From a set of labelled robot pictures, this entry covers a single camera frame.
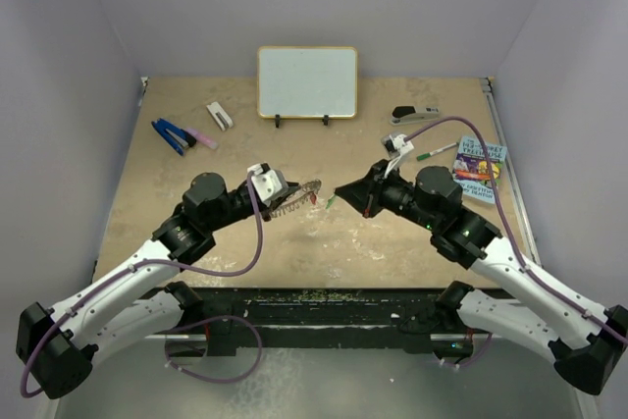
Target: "wooden table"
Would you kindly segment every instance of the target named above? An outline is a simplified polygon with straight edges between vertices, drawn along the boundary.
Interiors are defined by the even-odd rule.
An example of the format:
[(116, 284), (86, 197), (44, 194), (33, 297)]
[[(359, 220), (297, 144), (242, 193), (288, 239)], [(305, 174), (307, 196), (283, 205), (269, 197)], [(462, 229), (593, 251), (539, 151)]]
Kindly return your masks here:
[[(221, 132), (205, 109), (218, 101), (235, 127)], [(102, 277), (126, 260), (168, 218), (191, 180), (202, 172), (222, 175), (228, 189), (245, 178), (246, 168), (268, 162), (287, 180), (320, 179), (315, 206), (264, 225), (264, 250), (257, 266), (238, 278), (212, 278), (186, 272), (180, 277), (193, 287), (286, 288), (443, 288), (453, 280), (477, 287), (493, 284), (452, 264), (429, 243), (429, 232), (382, 212), (363, 219), (337, 200), (325, 209), (334, 188), (363, 177), (386, 154), (380, 138), (391, 131), (411, 133), (417, 125), (392, 127), (394, 106), (439, 107), (444, 115), (471, 120), (489, 142), (497, 142), (492, 116), (478, 79), (361, 79), (358, 114), (352, 120), (292, 120), (275, 129), (256, 111), (255, 78), (151, 79), (135, 126), (129, 157), (120, 181), (109, 226), (95, 271)], [(180, 157), (150, 126), (159, 117), (181, 128), (197, 128), (220, 143), (202, 145)], [(415, 139), (418, 153), (457, 141), (471, 131), (446, 123)], [(451, 166), (455, 150), (421, 163), (408, 160), (401, 173), (414, 180), (425, 165)], [(522, 248), (509, 179), (502, 180), (505, 213)], [(466, 199), (473, 210), (501, 226), (493, 205)], [(256, 244), (252, 218), (214, 234), (217, 245), (196, 265), (232, 271), (249, 263)]]

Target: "book cover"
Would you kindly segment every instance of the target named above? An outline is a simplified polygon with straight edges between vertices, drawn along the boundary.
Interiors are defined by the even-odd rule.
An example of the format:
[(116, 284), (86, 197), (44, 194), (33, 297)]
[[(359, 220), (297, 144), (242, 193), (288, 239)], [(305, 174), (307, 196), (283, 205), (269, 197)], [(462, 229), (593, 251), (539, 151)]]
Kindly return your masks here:
[(453, 179), (462, 186), (465, 195), (495, 204), (489, 169), (492, 169), (493, 176), (499, 184), (507, 149), (505, 146), (489, 143), (487, 147), (491, 157), (490, 164), (484, 158), (480, 141), (475, 137), (463, 136), (453, 161), (452, 174)]

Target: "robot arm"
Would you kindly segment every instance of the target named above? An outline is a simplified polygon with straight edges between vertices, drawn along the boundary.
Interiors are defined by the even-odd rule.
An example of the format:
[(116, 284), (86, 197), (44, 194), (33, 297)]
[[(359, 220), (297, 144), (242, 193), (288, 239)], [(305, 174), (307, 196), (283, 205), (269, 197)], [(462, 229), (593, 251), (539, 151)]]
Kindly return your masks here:
[[(26, 375), (29, 371), (50, 398), (58, 398), (80, 385), (105, 357), (147, 335), (174, 328), (199, 302), (185, 284), (169, 284), (150, 299), (137, 299), (214, 247), (215, 231), (252, 216), (255, 209), (270, 220), (270, 214), (298, 189), (297, 183), (287, 183), (267, 164), (253, 166), (248, 173), (247, 182), (230, 192), (218, 174), (196, 177), (173, 216), (116, 269), (49, 309), (33, 303), (24, 310), (17, 354), (26, 364)], [(212, 275), (240, 275), (254, 262), (240, 271)], [(23, 379), (23, 395), (36, 393), (26, 391)]]
[[(517, 300), (493, 299), (454, 282), (439, 300), (442, 308), (457, 312), (470, 328), (496, 333), (536, 351), (552, 361), (572, 386), (599, 394), (626, 345), (592, 319), (602, 320), (625, 337), (628, 310), (604, 308), (528, 259), (522, 267), (499, 229), (462, 205), (462, 188), (447, 168), (424, 168), (410, 183), (398, 170), (398, 157), (407, 154), (404, 149), (410, 143), (398, 135), (383, 143), (392, 159), (377, 162), (363, 179), (337, 188), (335, 194), (366, 218), (387, 209), (430, 231), (430, 243), (440, 255), (493, 280)], [(585, 315), (537, 280), (583, 307)]]

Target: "green marker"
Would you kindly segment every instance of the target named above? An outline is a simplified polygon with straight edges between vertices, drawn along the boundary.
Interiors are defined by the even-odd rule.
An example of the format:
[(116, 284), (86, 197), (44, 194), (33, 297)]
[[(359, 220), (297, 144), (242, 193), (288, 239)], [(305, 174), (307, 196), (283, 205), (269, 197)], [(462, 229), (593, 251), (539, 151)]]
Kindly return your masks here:
[(330, 206), (332, 206), (332, 203), (334, 203), (335, 199), (336, 199), (336, 194), (334, 193), (332, 197), (329, 200), (327, 200), (327, 205), (325, 205), (326, 210), (330, 209)]
[(453, 142), (452, 144), (448, 144), (445, 147), (442, 147), (440, 149), (436, 149), (432, 152), (426, 152), (425, 154), (421, 154), (420, 156), (416, 156), (416, 160), (417, 161), (423, 161), (424, 159), (427, 159), (428, 157), (432, 157), (432, 156), (436, 156), (437, 154), (441, 154), (442, 152), (447, 151), (448, 149), (451, 149), (452, 147), (457, 146), (458, 143), (457, 142)]

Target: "pink eraser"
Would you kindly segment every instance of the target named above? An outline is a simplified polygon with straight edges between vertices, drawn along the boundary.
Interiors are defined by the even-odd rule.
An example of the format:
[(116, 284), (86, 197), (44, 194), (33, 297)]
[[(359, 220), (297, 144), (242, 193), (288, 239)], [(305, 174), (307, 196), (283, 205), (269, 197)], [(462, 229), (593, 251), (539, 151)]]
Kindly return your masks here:
[(211, 149), (218, 148), (218, 143), (211, 137), (203, 134), (202, 132), (195, 130), (194, 128), (186, 128), (185, 130), (189, 132), (192, 136), (194, 136), (198, 142), (205, 144), (207, 147)]

